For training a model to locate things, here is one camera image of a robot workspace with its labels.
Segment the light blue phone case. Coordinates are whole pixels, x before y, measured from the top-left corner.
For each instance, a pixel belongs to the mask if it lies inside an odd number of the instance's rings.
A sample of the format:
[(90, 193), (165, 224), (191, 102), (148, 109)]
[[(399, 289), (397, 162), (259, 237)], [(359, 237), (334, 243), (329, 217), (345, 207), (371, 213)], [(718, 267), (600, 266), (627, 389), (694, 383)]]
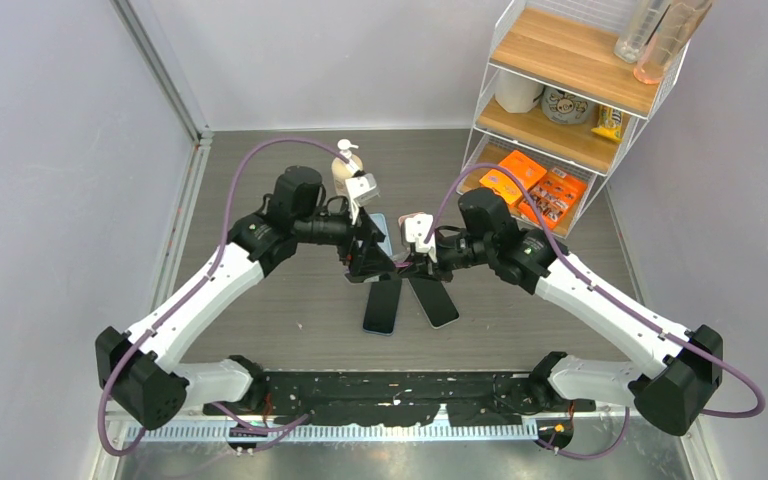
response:
[(371, 213), (369, 217), (383, 235), (383, 239), (378, 243), (378, 246), (388, 257), (392, 257), (393, 249), (385, 215), (383, 213)]

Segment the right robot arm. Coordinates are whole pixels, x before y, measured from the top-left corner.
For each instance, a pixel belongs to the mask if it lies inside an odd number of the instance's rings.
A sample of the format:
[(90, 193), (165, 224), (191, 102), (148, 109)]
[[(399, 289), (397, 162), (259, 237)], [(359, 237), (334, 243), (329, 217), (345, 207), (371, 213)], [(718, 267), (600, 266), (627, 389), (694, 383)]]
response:
[(538, 228), (522, 228), (503, 200), (478, 188), (458, 201), (461, 228), (409, 220), (404, 237), (422, 274), (448, 281), (454, 271), (486, 265), (502, 281), (574, 315), (626, 361), (547, 354), (531, 371), (531, 397), (544, 410), (567, 400), (635, 409), (664, 433), (682, 436), (722, 383), (722, 336), (663, 318), (603, 282), (568, 248)]

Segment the black smartphone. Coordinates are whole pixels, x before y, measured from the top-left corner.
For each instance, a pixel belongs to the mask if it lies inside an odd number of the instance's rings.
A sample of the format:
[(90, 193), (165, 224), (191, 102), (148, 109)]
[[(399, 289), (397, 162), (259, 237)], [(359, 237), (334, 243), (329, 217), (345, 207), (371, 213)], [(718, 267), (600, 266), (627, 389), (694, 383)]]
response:
[(411, 278), (408, 282), (432, 328), (442, 328), (460, 318), (458, 309), (441, 282), (419, 278)]

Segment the pink phone case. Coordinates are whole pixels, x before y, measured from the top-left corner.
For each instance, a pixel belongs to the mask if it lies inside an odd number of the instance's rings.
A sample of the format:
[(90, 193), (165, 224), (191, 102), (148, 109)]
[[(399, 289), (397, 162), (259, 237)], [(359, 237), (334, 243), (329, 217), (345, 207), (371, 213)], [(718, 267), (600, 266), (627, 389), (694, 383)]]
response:
[(410, 221), (411, 218), (414, 218), (416, 216), (421, 216), (421, 215), (424, 215), (424, 212), (414, 212), (414, 213), (402, 215), (397, 220), (398, 225), (399, 227), (403, 227), (407, 222)]

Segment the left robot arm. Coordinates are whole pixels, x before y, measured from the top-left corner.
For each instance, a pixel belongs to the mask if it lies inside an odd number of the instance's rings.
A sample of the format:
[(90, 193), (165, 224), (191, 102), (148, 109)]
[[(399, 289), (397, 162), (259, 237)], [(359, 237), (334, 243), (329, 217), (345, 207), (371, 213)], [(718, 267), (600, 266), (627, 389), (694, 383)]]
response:
[(363, 281), (393, 271), (381, 249), (383, 232), (364, 207), (379, 194), (374, 176), (359, 172), (344, 182), (341, 208), (327, 208), (318, 171), (287, 168), (261, 207), (239, 220), (197, 273), (143, 320), (124, 332), (109, 327), (96, 339), (98, 374), (108, 397), (147, 431), (181, 410), (230, 402), (258, 412), (267, 398), (259, 366), (241, 356), (185, 364), (184, 354), (237, 298), (256, 286), (299, 245), (330, 245), (350, 278)]

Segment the dark phone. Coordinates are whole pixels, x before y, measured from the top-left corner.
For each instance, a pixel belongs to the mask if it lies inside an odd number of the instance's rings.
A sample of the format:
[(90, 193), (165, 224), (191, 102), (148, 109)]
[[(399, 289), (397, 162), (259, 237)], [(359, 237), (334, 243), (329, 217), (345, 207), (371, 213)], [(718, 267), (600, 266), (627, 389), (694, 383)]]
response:
[(423, 262), (414, 262), (414, 261), (400, 261), (394, 263), (394, 273), (396, 275), (402, 276), (402, 275), (415, 275), (417, 273), (421, 273), (423, 269), (424, 263)]

